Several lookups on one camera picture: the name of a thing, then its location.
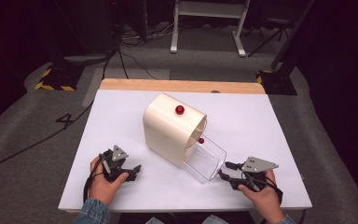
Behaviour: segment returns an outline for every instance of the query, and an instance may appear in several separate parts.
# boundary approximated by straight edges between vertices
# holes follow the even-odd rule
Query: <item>denim sleeve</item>
[[[284,218],[279,222],[279,224],[296,224],[289,216],[284,215]]]
[[[100,201],[88,198],[83,204],[75,224],[108,224],[110,219],[109,208]]]

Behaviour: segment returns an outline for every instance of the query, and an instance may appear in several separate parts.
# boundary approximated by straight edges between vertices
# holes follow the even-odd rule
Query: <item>transparent drawer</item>
[[[223,163],[227,153],[211,139],[202,135],[191,148],[191,157],[184,161],[184,170],[196,177],[200,183],[212,180]]]

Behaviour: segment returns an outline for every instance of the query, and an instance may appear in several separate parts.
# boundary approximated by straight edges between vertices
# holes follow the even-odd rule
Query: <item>red button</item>
[[[185,108],[182,105],[179,105],[175,108],[176,114],[183,115],[185,113]]]

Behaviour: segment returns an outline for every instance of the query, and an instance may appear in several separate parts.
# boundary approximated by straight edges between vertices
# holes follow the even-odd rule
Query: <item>human hand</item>
[[[266,180],[270,183],[268,178],[273,181],[275,184],[275,174],[272,170],[266,171]],[[266,219],[268,223],[279,223],[284,218],[284,213],[280,207],[278,194],[275,192],[275,189],[266,185],[259,192],[251,191],[246,188],[244,185],[239,185],[238,189],[249,198],[258,213]]]
[[[98,159],[100,158],[97,157],[91,162],[91,171],[97,163]],[[101,162],[98,164],[98,167],[95,170],[95,175],[93,177],[91,187],[89,188],[89,197],[101,201],[102,203],[109,206],[109,204],[115,198],[118,188],[120,188],[121,184],[126,181],[126,178],[129,176],[129,174],[123,173],[113,183],[110,183],[104,178],[103,174],[98,175],[100,173],[103,173],[103,164]]]

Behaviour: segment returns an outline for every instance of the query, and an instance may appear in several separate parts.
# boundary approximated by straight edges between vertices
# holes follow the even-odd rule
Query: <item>white tabletop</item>
[[[59,209],[79,210],[90,162],[114,145],[129,153],[123,165],[142,164],[134,182],[119,189],[110,209],[116,212],[235,211],[254,209],[252,202],[217,176],[201,184],[145,144],[143,114],[159,91],[99,90],[69,174]],[[227,152],[226,161],[249,156],[279,164],[274,170],[283,191],[282,208],[312,207],[281,126],[267,95],[165,92],[207,114],[204,134]],[[239,171],[223,168],[225,173]]]

